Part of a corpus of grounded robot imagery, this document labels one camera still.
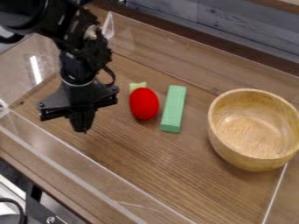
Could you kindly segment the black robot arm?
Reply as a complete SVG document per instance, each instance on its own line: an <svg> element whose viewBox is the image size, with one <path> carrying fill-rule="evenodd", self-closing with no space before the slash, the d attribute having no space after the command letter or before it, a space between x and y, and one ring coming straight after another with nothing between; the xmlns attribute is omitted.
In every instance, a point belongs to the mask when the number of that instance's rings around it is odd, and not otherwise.
<svg viewBox="0 0 299 224"><path fill-rule="evenodd" d="M69 119L74 131L90 129L96 111L117 103L118 87L102 83L98 72L108 68L112 49L97 16L70 0L0 0L0 26L12 33L0 43L12 44L37 33L60 50L60 86L37 103L40 119Z"/></svg>

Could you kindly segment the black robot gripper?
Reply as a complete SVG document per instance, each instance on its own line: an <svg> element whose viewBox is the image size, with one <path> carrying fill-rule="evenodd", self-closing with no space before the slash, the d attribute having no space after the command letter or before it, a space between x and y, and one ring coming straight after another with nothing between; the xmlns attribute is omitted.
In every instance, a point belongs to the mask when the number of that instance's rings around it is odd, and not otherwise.
<svg viewBox="0 0 299 224"><path fill-rule="evenodd" d="M117 103L118 87L92 83L84 87L61 84L57 90L36 103L42 121L66 117L76 132L90 129L96 111Z"/></svg>

